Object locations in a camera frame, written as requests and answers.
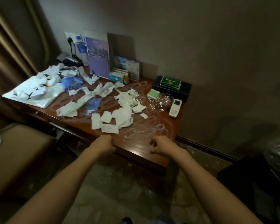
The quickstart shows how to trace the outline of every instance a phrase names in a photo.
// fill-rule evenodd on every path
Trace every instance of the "person's left hand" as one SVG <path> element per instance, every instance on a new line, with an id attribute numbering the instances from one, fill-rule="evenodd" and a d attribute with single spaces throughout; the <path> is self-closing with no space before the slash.
<path id="1" fill-rule="evenodd" d="M 82 155 L 96 155 L 97 158 L 108 156 L 116 151 L 113 138 L 110 135 L 101 135 L 85 149 Z"/>

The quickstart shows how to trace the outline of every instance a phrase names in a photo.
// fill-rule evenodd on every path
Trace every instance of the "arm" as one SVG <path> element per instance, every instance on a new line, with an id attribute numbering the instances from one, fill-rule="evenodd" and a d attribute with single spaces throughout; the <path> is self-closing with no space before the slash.
<path id="1" fill-rule="evenodd" d="M 150 144 L 155 147 L 151 153 L 168 156 L 179 165 L 213 223 L 262 223 L 236 196 L 201 167 L 187 150 L 165 136 L 154 137 Z"/>
<path id="2" fill-rule="evenodd" d="M 61 223 L 93 164 L 115 151 L 110 135 L 101 135 L 68 167 L 35 194 L 7 224 Z"/>

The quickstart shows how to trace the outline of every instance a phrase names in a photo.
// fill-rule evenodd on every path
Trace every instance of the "hand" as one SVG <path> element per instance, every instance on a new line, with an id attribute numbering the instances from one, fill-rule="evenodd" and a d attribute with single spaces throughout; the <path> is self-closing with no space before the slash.
<path id="1" fill-rule="evenodd" d="M 153 144 L 154 147 L 150 151 L 151 154 L 159 154 L 165 157 L 172 157 L 173 153 L 179 149 L 179 146 L 166 136 L 154 136 L 149 144 Z"/>
<path id="2" fill-rule="evenodd" d="M 101 135 L 91 145 L 84 150 L 82 155 L 86 154 L 86 156 L 96 155 L 97 158 L 101 158 L 103 156 L 108 156 L 114 153 L 116 148 L 114 147 L 113 138 L 110 135 Z"/>

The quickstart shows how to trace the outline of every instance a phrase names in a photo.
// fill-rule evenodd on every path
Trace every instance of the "chair seat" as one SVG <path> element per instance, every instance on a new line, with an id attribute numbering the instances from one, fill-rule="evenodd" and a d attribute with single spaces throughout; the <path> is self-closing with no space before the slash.
<path id="1" fill-rule="evenodd" d="M 8 130 L 0 131 L 0 195 L 55 140 L 54 137 L 26 125 L 11 124 L 5 129 Z"/>

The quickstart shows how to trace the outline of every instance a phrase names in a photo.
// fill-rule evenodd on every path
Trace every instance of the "blue plastic wrapper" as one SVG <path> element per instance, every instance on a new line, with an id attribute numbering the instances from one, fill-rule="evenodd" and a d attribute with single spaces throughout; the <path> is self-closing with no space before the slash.
<path id="1" fill-rule="evenodd" d="M 80 86 L 83 83 L 83 79 L 78 77 L 65 77 L 61 79 L 61 84 L 65 87 L 65 91 L 67 91 L 69 88 L 81 88 Z"/>
<path id="2" fill-rule="evenodd" d="M 86 106 L 85 114 L 86 116 L 91 116 L 92 113 L 95 113 L 98 110 L 98 107 L 101 103 L 101 98 L 91 98 L 88 102 L 88 105 Z M 94 110 L 92 113 L 87 113 L 88 110 Z"/>

